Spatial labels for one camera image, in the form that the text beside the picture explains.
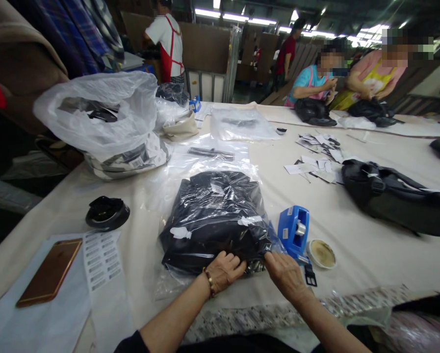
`plaid fabric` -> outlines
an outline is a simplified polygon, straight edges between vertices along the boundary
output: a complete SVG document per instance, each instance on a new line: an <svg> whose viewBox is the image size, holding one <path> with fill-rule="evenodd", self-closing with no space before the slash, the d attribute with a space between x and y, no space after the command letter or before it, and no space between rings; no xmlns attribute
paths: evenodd
<svg viewBox="0 0 440 353"><path fill-rule="evenodd" d="M173 76L171 77L171 83L184 83L184 76L183 75L179 75L179 76Z"/></svg>
<svg viewBox="0 0 440 353"><path fill-rule="evenodd" d="M110 52L81 0L33 0L53 22L56 31L82 62L85 75L105 67L102 56Z"/></svg>
<svg viewBox="0 0 440 353"><path fill-rule="evenodd" d="M123 50L122 40L118 34L112 15L104 0L82 0L92 20L96 24L102 37L112 49L113 57L120 63L125 62L125 51Z"/></svg>

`red shirt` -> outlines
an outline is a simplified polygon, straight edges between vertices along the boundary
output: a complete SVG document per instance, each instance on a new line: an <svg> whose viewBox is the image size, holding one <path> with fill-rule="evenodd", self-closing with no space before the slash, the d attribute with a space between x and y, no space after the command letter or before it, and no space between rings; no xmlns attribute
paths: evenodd
<svg viewBox="0 0 440 353"><path fill-rule="evenodd" d="M293 62L293 59L295 58L295 43L296 40L290 35L287 39L285 39L285 42L282 44L279 52L279 56L277 56L277 61L275 64L276 70L275 73L277 75L284 73L284 65L285 65L285 55L286 54L292 54L290 57L290 64Z"/></svg>

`bracelet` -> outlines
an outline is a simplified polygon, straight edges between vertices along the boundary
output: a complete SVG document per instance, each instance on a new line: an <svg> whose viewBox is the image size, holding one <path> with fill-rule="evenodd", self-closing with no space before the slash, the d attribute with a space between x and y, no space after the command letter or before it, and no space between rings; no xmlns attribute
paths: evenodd
<svg viewBox="0 0 440 353"><path fill-rule="evenodd" d="M207 268L203 268L203 272L207 275L208 283L210 284L210 298L215 298L215 290L213 289L213 280L211 279L210 272L207 271Z"/></svg>

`pink shirt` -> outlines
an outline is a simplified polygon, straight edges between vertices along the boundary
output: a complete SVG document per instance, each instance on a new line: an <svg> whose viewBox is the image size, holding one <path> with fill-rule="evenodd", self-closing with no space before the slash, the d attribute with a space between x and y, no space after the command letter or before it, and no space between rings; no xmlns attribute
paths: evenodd
<svg viewBox="0 0 440 353"><path fill-rule="evenodd" d="M381 58L382 51L374 50L364 56L357 64L355 64L351 71L359 71L361 73L359 75L359 81L362 82L370 73L370 71L372 71L372 69L378 64ZM380 64L378 65L376 71L379 75L389 75L391 73L391 70L393 70L392 67L383 67L382 64ZM388 83L388 86L395 86L405 70L405 67L396 68L390 82Z"/></svg>

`apron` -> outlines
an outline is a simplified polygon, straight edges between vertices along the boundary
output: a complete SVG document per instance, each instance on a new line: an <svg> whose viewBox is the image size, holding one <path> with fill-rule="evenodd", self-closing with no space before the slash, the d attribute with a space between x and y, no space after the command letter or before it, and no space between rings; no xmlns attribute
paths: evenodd
<svg viewBox="0 0 440 353"><path fill-rule="evenodd" d="M161 66L162 66L162 81L163 82L171 82L171 69L172 69L172 63L178 64L181 67L181 75L182 75L182 69L184 68L184 65L181 62L175 61L172 59L172 51L174 49L174 33L176 35L181 36L182 39L182 33L179 31L177 32L174 27L172 27L171 21L169 20L169 17L165 16L167 19L167 22L169 22L169 26L171 26L172 30L172 37L171 37L171 54L168 54L164 47L161 45Z"/></svg>
<svg viewBox="0 0 440 353"><path fill-rule="evenodd" d="M388 75L379 75L377 73L377 68L382 64L382 60L380 59L375 65L375 67L368 73L368 75L363 79L362 83L366 86L370 87L370 91L372 94L376 94L382 91L390 82L393 77L393 73L396 68L391 70L391 73ZM357 101L361 98L360 94L351 90L344 90L339 92L334 101L331 103L331 109L334 110L347 110L351 105L357 103Z"/></svg>
<svg viewBox="0 0 440 353"><path fill-rule="evenodd" d="M314 87L311 84L311 82L313 81L313 68L311 66L310 66L310 71L311 71L311 73L310 73L310 81L308 82L308 86L307 87ZM326 75L325 82L328 80L328 78L329 78L329 75ZM321 100L325 96L325 93L326 93L326 91L323 91L323 92L317 93L315 95L309 96L308 98L313 98L313 99L316 99L316 100ZM292 103L290 101L290 94L288 95L287 100L285 101L284 106L290 107L290 108L294 108L295 107L295 103Z"/></svg>

